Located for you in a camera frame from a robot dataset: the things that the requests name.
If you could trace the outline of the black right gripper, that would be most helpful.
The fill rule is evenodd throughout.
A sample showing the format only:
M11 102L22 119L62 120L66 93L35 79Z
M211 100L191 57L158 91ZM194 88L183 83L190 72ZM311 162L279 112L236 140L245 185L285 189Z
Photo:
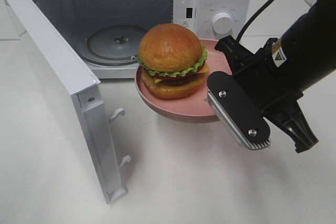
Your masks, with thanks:
M269 38L254 54L231 35L220 39L215 50L225 55L233 76L222 71L208 76L208 104L240 146L256 151L270 145L265 117L289 135L301 153L318 139L297 102L303 93L276 73L272 49L277 42Z

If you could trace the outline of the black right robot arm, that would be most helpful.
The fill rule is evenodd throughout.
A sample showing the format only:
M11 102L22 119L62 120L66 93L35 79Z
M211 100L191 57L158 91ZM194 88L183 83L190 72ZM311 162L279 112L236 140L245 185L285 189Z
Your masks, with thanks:
M335 0L317 0L256 53L232 36L220 39L215 49L226 57L231 74L208 76L208 103L241 146L267 148L269 123L292 138L297 153L317 144L298 100L335 71Z

